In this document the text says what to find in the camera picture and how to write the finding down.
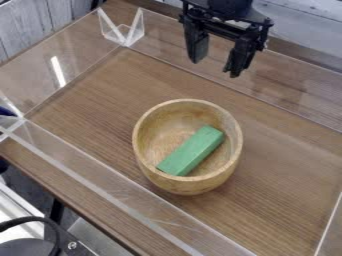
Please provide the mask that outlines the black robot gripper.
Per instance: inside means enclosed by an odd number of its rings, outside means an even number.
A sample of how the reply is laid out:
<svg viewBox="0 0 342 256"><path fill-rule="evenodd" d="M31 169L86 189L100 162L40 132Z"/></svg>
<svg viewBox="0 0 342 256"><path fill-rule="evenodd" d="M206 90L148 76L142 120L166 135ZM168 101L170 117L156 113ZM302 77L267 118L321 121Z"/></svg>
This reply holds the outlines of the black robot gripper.
<svg viewBox="0 0 342 256"><path fill-rule="evenodd" d="M223 72L237 78L249 68L255 52L266 48L274 21L253 7L254 0L180 0L179 22L184 28L187 54L198 64L208 53L208 34L235 42Z"/></svg>

